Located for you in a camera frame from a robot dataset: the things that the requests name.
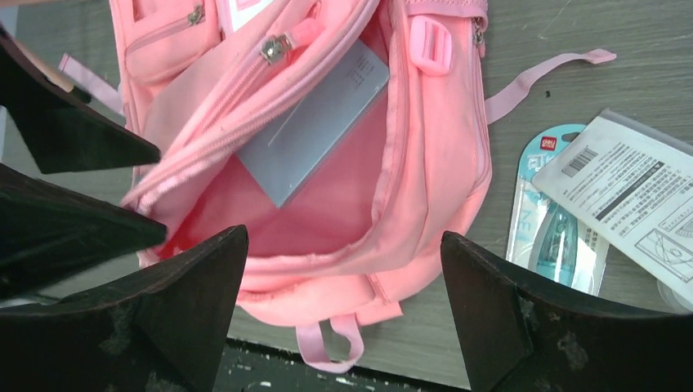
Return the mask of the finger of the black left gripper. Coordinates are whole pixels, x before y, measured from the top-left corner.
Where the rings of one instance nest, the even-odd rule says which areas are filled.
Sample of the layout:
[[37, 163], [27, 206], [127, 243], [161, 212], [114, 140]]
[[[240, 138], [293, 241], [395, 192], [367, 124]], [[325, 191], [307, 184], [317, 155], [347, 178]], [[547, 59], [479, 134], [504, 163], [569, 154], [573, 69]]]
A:
[[166, 238], [165, 225], [1, 166], [1, 298], [46, 286]]
[[43, 174], [134, 167], [160, 160], [149, 141], [54, 84], [1, 29], [1, 106]]

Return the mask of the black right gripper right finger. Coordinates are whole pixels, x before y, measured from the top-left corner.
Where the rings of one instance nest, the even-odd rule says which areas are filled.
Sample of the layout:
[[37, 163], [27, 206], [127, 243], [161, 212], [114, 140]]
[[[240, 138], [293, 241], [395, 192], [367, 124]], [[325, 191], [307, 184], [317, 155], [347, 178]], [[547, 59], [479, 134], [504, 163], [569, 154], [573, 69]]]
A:
[[471, 390], [691, 390], [689, 314], [579, 292], [452, 231], [440, 258]]

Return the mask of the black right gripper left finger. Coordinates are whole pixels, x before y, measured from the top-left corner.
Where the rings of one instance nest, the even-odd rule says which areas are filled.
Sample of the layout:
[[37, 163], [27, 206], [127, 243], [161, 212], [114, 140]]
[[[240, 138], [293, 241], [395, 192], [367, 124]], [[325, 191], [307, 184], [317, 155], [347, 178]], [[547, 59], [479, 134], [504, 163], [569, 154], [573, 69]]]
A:
[[2, 390], [211, 390], [247, 254], [238, 225], [55, 304], [2, 309]]

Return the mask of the light blue thin notebook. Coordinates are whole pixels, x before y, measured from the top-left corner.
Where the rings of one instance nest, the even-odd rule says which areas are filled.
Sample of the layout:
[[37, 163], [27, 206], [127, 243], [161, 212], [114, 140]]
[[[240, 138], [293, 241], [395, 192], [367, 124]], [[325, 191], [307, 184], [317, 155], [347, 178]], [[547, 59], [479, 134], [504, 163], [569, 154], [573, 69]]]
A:
[[320, 83], [237, 152], [276, 207], [293, 197], [369, 112], [388, 79], [388, 66], [356, 40]]

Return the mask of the pink student backpack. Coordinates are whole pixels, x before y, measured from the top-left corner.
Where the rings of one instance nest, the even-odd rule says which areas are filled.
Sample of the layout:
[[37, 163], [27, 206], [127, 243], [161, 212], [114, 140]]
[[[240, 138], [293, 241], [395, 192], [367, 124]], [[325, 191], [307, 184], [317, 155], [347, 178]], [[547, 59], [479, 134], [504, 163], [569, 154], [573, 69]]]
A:
[[[236, 303], [296, 332], [303, 360], [348, 372], [360, 329], [398, 317], [441, 272], [440, 237], [465, 233], [490, 187], [489, 125], [565, 63], [563, 53], [486, 97], [485, 1], [112, 1], [120, 84], [71, 56], [60, 69], [161, 149], [122, 205], [166, 225], [141, 268], [231, 225], [249, 247]], [[361, 40], [389, 68], [369, 112], [276, 207], [237, 152]]]

